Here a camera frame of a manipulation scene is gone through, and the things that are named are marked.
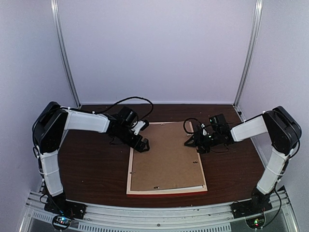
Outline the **canyon woman photo print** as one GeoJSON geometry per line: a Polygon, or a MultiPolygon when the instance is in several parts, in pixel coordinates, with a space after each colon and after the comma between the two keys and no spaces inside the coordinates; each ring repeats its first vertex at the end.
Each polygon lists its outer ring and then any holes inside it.
{"type": "Polygon", "coordinates": [[[192,187],[185,187],[185,188],[169,188],[169,189],[155,189],[155,190],[131,190],[130,192],[160,192],[160,191],[193,191],[193,190],[207,190],[206,185],[200,186],[192,186],[192,187]]]}

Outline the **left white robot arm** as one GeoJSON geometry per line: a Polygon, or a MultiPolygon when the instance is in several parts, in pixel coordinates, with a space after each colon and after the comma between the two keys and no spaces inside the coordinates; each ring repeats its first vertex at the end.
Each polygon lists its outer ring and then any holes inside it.
{"type": "Polygon", "coordinates": [[[141,132],[149,125],[147,119],[140,118],[126,106],[117,113],[108,114],[61,106],[56,101],[49,102],[32,126],[32,141],[41,176],[48,193],[53,197],[50,206],[60,215],[70,209],[69,203],[59,196],[65,192],[59,156],[72,131],[106,134],[138,152],[146,152],[150,149],[150,143],[141,132]]]}

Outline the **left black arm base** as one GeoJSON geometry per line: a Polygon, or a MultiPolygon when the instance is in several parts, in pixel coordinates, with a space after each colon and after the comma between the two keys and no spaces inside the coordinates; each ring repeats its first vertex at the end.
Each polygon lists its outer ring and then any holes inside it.
{"type": "Polygon", "coordinates": [[[67,218],[84,219],[86,211],[85,204],[66,200],[66,194],[64,192],[54,197],[49,192],[46,192],[46,196],[45,211],[67,218]]]}

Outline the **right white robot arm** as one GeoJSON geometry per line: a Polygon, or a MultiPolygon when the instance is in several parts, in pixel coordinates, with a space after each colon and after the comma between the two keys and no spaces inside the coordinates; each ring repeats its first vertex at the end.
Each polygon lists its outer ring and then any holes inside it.
{"type": "Polygon", "coordinates": [[[184,145],[196,148],[200,154],[209,153],[217,145],[228,146],[261,134],[269,136],[271,155],[247,204],[248,210],[256,214],[265,207],[265,198],[275,190],[289,160],[299,151],[302,129],[283,106],[277,106],[237,125],[218,114],[209,118],[208,125],[198,122],[187,134],[190,138],[184,145]]]}

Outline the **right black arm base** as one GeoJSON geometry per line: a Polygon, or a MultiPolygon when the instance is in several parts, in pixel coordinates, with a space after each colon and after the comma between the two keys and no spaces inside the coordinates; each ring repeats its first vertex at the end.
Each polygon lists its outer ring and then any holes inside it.
{"type": "Polygon", "coordinates": [[[271,190],[267,194],[263,194],[257,187],[254,187],[251,192],[251,199],[232,203],[231,210],[234,218],[248,217],[255,214],[260,214],[264,211],[272,209],[270,196],[274,192],[271,190]]]}

